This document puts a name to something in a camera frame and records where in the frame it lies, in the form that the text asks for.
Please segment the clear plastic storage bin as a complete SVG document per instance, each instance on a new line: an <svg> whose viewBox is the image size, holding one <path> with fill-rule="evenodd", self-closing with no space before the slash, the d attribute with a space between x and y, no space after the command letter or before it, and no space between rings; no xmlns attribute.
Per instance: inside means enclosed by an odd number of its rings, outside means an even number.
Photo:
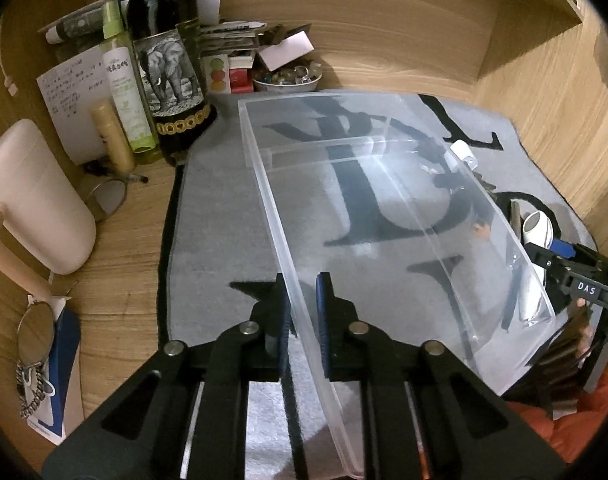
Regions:
<svg viewBox="0 0 608 480"><path fill-rule="evenodd" d="M436 339L497 393L554 309L492 192L519 141L502 116L420 94L319 92L238 106L294 325L337 455L363 475L359 393L323 374L316 278L392 338Z"/></svg>

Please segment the white handheld massager device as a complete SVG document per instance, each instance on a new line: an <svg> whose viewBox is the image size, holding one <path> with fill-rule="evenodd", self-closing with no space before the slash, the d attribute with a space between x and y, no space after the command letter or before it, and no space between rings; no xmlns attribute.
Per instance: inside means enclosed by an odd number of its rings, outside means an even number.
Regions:
<svg viewBox="0 0 608 480"><path fill-rule="evenodd" d="M534 244L549 249L554 239L554 227L549 217L541 210L531 212L522 224L523 245ZM541 266L530 263L530 270L522 274L522 283L518 300L521 322L533 324L539 315L542 302L543 286L546 282L546 271Z"/></svg>

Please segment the orange jacket sleeve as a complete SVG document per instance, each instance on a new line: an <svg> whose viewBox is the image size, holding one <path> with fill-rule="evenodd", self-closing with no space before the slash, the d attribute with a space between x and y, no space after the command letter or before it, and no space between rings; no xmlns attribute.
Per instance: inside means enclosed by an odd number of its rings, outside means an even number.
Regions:
<svg viewBox="0 0 608 480"><path fill-rule="evenodd" d="M592 393L582 393L576 412L552 420L542 408L508 402L528 425L558 453L567 464L582 454L608 416L608 365Z"/></svg>

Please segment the grey rug with black letters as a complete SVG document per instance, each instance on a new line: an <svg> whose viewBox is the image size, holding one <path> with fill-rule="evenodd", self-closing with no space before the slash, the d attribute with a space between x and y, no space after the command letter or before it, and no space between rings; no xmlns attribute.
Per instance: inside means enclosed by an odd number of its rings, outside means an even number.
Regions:
<svg viewBox="0 0 608 480"><path fill-rule="evenodd" d="M187 344L211 341L247 318L253 302L246 286L271 282L281 273L254 170L246 160L238 110L242 101L225 96L217 102L218 118L193 146L179 180L175 230L159 285L166 292L168 334ZM511 126L519 141L518 157L508 162L505 183L492 192L494 202L514 200L523 214L541 210L559 240L592 246L589 230L528 157ZM292 375L284 387L251 390L246 477L293 478L296 442L304 445L310 478L348 476L295 325L289 353Z"/></svg>

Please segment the round eyeglasses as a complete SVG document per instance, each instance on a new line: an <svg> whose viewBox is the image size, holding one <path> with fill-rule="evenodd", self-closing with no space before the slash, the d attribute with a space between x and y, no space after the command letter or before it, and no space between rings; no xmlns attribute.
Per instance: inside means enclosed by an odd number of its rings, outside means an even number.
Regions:
<svg viewBox="0 0 608 480"><path fill-rule="evenodd" d="M77 192L96 222L110 218L125 203L130 183L148 183L144 174L120 171L104 159L86 162L81 169Z"/></svg>

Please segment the white bowl of beads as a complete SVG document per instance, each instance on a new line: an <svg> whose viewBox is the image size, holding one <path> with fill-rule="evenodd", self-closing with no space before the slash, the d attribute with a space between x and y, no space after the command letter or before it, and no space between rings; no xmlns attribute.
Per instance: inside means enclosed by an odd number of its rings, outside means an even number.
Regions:
<svg viewBox="0 0 608 480"><path fill-rule="evenodd" d="M318 62L284 66L279 70L253 70L252 79L255 89L270 93L313 92L317 89L323 75L322 65Z"/></svg>

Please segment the blue and white booklet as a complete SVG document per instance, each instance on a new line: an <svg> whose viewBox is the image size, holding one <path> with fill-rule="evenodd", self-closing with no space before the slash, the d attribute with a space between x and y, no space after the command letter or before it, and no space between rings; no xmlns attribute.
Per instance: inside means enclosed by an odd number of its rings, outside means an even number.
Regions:
<svg viewBox="0 0 608 480"><path fill-rule="evenodd" d="M61 299L54 313L54 341L42 369L43 398L26 418L41 437L60 445L84 419L80 385L80 325Z"/></svg>

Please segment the traffic light card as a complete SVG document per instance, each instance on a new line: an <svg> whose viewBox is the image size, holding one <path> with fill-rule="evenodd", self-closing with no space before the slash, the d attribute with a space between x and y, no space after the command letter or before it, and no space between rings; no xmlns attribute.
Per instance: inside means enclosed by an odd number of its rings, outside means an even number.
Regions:
<svg viewBox="0 0 608 480"><path fill-rule="evenodd" d="M202 58L206 86L209 93L229 94L230 66L225 54L208 55Z"/></svg>

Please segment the white small cardboard box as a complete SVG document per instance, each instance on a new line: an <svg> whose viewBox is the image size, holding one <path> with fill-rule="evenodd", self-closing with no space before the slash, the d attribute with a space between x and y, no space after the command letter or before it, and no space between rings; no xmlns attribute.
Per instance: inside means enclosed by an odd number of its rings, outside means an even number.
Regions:
<svg viewBox="0 0 608 480"><path fill-rule="evenodd" d="M303 55L313 52L315 48L308 38L307 34L302 30L297 34L283 39L279 44L274 44L270 47L265 47L258 52L261 58L261 63L270 70L278 68L290 63Z"/></svg>

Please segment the small beige tube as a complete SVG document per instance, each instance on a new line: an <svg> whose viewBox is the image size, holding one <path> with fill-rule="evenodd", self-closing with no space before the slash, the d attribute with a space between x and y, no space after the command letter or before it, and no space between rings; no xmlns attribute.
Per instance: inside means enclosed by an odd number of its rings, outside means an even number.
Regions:
<svg viewBox="0 0 608 480"><path fill-rule="evenodd" d="M136 168L136 162L112 101L96 101L90 113L113 166L122 174L129 174Z"/></svg>

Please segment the stack of books and papers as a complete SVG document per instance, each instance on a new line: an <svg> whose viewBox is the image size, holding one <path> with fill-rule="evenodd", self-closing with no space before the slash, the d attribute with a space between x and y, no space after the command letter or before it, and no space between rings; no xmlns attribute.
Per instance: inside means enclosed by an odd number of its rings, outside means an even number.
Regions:
<svg viewBox="0 0 608 480"><path fill-rule="evenodd" d="M269 26L257 21L229 21L204 26L200 36L201 63L204 56L225 54L230 66L229 94L253 92L251 71L257 53L284 37L283 25Z"/></svg>

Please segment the white handwritten note paper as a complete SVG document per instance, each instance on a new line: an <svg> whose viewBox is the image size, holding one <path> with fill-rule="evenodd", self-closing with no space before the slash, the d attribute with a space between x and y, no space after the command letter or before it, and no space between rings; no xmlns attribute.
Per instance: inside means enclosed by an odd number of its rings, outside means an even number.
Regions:
<svg viewBox="0 0 608 480"><path fill-rule="evenodd" d="M76 166L106 155L90 113L95 102L112 96L102 56L95 46L37 78L58 138Z"/></svg>

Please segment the green spray bottle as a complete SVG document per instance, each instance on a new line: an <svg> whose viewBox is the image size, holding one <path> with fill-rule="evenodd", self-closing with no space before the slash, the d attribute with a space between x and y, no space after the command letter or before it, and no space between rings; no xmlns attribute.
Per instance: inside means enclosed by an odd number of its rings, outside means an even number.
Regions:
<svg viewBox="0 0 608 480"><path fill-rule="evenodd" d="M102 64L130 148L134 154L154 151L156 138L143 103L131 41L116 0L108 0L102 6L102 32Z"/></svg>

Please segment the dark wine bottle elephant label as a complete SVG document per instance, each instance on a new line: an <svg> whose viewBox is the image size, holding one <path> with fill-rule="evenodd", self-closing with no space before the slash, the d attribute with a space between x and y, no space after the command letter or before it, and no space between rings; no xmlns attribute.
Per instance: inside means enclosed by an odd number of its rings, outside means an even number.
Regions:
<svg viewBox="0 0 608 480"><path fill-rule="evenodd" d="M159 147L179 166L217 118L202 89L197 0L129 0L127 25Z"/></svg>

